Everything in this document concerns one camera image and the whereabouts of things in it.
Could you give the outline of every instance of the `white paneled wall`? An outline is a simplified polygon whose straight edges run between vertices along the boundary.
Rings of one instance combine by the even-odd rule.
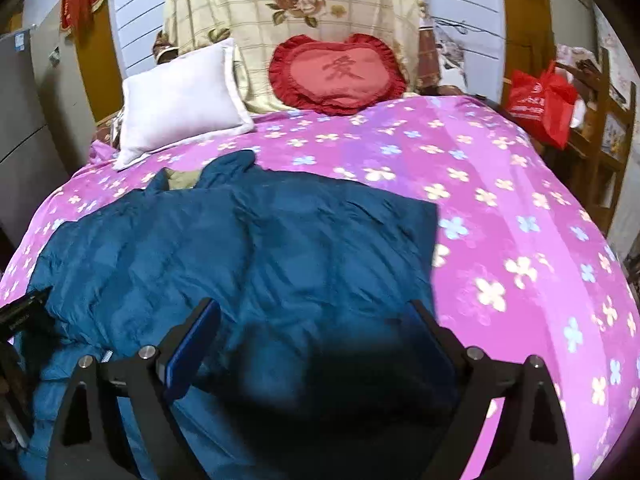
[[[110,0],[111,29],[123,76],[155,66],[151,47],[162,29],[164,0]]]
[[[425,0],[435,19],[473,29],[442,27],[465,51],[468,91],[500,102],[504,73],[504,0]]]
[[[465,22],[482,32],[444,30],[465,49],[470,92],[500,100],[504,71],[504,0],[426,0],[436,18]],[[123,76],[154,66],[151,47],[162,29],[164,0],[110,0],[111,27]]]

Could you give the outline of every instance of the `blue jacket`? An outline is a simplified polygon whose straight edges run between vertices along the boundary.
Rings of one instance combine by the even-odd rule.
[[[17,342],[39,381],[28,476],[44,478],[77,360],[159,343],[203,297],[222,325],[172,411],[212,478],[399,480],[426,466],[456,396],[450,370],[429,368],[442,358],[415,352],[403,307],[433,313],[436,207],[254,162],[222,156],[185,190],[161,171],[53,235],[30,290],[53,286],[55,323]],[[140,472],[155,478],[120,407]]]

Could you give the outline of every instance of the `refrigerator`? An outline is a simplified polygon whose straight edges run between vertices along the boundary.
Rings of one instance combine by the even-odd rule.
[[[0,237],[17,248],[36,209],[67,180],[40,107],[30,32],[0,36]]]

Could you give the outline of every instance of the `red plastic bag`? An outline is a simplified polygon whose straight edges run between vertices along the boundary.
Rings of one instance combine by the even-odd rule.
[[[555,68],[552,61],[540,78],[514,70],[507,111],[530,136],[562,150],[578,91]]]

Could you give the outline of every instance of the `bedsheet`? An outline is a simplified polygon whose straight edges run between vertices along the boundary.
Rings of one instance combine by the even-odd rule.
[[[405,98],[350,117],[277,112],[255,123],[253,133],[171,148],[120,173],[110,148],[94,143],[92,162],[34,215],[0,282],[0,304],[24,293],[39,251],[62,222],[145,187],[163,167],[193,170],[249,148],[265,168],[430,200],[440,207],[433,255],[440,324],[492,358],[545,359],[576,478],[587,479],[639,397],[640,319],[604,238],[524,131],[460,96]],[[478,475],[500,409],[492,402],[465,479]]]

